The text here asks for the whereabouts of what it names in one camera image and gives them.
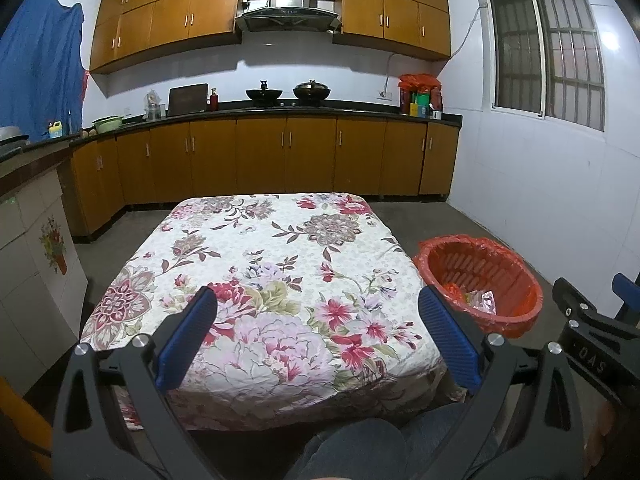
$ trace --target trash basket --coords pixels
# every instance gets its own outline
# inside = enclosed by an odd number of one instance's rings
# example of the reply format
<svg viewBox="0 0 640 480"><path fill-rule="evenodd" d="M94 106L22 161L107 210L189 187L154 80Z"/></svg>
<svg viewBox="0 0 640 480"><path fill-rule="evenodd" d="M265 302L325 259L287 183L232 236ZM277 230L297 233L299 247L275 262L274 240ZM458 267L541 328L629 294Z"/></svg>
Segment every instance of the trash basket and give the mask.
<svg viewBox="0 0 640 480"><path fill-rule="evenodd" d="M435 285L449 303L471 314L484 332L519 337L533 326L542 309L542 289L522 258L488 238L432 238L420 243L414 263L428 285ZM443 288L448 283L465 292L492 291L496 315L452 297Z"/></svg>

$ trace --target metal screw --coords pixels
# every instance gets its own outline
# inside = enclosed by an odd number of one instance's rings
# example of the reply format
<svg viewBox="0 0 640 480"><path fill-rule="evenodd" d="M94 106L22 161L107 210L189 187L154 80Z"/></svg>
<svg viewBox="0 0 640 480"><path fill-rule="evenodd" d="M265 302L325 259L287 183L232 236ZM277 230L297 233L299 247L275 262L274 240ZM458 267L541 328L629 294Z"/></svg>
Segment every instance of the metal screw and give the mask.
<svg viewBox="0 0 640 480"><path fill-rule="evenodd" d="M560 343L556 343L555 341L552 341L546 347L549 348L549 351L552 354L559 354L562 351L562 347L560 346Z"/></svg>
<svg viewBox="0 0 640 480"><path fill-rule="evenodd" d="M89 351L89 345L87 343L80 343L79 345L76 345L76 348L74 348L74 354L76 355L84 355Z"/></svg>
<svg viewBox="0 0 640 480"><path fill-rule="evenodd" d="M491 333L486 337L486 340L489 342L491 346L502 346L504 345L504 338L497 333Z"/></svg>
<svg viewBox="0 0 640 480"><path fill-rule="evenodd" d="M132 342L136 348L142 348L149 343L149 336L146 334L138 334L132 339Z"/></svg>

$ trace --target jeans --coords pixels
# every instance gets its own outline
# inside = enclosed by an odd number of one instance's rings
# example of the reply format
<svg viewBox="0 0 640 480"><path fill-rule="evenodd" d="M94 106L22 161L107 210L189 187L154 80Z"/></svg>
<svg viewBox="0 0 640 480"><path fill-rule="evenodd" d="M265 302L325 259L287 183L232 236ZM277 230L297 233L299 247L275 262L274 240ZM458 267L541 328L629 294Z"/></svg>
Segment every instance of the jeans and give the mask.
<svg viewBox="0 0 640 480"><path fill-rule="evenodd" d="M400 430L385 420L370 418L324 431L306 444L284 480L409 480L426 469L464 409L464 404L448 404L418 415ZM474 468L490 460L497 449L491 435Z"/></svg>

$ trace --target wall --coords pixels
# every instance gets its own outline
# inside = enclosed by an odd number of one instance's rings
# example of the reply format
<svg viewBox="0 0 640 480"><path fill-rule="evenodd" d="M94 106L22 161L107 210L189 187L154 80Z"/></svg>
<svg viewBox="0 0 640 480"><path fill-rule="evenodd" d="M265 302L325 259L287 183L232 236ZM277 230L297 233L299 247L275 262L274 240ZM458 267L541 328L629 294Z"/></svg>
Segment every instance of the wall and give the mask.
<svg viewBox="0 0 640 480"><path fill-rule="evenodd" d="M109 97L106 114L138 115L150 89L166 103L169 89L208 83L221 101L246 100L244 92L260 88L283 90L294 98L293 87L316 79L331 89L330 99L398 104L398 75L428 72L431 64L404 56L390 60L388 92L392 101L377 99L385 83L388 52L336 45L319 32L246 33L242 44L206 48L142 63L106 77L102 89Z"/></svg>
<svg viewBox="0 0 640 480"><path fill-rule="evenodd" d="M449 203L614 316L613 275L640 271L640 44L613 0L588 1L604 62L604 132L488 109L478 17L439 75L446 111L464 115ZM477 7L449 0L452 50Z"/></svg>
<svg viewBox="0 0 640 480"><path fill-rule="evenodd" d="M82 24L82 43L80 44L80 59L82 65L88 69L91 58L91 45L94 40L95 20L98 17L98 9L101 0L58 0L65 7L72 7L76 3L82 5L84 23ZM104 117L104 105L106 98L98 88L94 78L89 76L84 104L82 105L82 126L88 127L92 121Z"/></svg>

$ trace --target blue cloth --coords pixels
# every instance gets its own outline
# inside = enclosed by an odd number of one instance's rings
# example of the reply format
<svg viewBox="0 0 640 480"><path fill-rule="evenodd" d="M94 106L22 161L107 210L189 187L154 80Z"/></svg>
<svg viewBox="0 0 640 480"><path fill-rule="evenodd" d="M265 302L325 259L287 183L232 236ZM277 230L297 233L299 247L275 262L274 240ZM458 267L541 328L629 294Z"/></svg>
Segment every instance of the blue cloth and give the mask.
<svg viewBox="0 0 640 480"><path fill-rule="evenodd" d="M18 126L31 142L82 127L82 6L24 0L0 38L0 126Z"/></svg>

